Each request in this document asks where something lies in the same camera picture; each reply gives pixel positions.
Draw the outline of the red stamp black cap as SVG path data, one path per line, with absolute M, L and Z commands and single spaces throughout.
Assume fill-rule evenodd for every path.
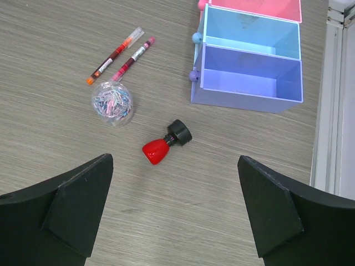
M 171 147 L 184 146 L 192 140 L 187 126 L 176 119 L 167 127 L 168 133 L 162 139 L 151 141 L 142 147 L 142 152 L 152 165 L 159 164 L 168 154 Z

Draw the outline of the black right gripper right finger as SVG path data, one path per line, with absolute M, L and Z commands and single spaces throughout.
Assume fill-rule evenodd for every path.
M 239 179 L 265 265 L 354 265 L 354 201 L 241 156 Z

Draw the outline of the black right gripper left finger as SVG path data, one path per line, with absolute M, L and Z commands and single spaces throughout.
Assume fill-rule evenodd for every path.
M 84 265 L 113 176 L 103 154 L 61 175 L 1 195 L 1 265 Z

